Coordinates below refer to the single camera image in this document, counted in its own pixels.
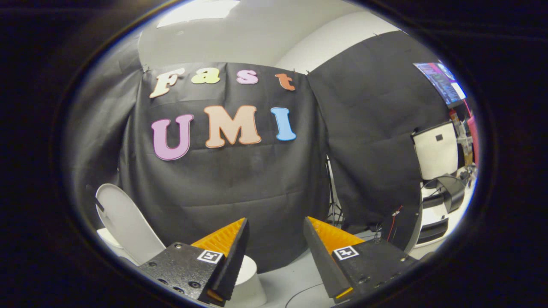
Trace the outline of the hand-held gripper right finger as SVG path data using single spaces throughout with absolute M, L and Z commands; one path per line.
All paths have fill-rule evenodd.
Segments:
M 370 298 L 418 262 L 382 238 L 364 240 L 310 216 L 304 218 L 303 233 L 326 293 L 336 304 Z

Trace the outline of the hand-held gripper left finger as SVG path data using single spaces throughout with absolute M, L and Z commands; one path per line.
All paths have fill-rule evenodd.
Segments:
M 138 269 L 190 299 L 223 307 L 232 298 L 248 239 L 248 219 L 241 218 L 193 244 L 174 242 Z

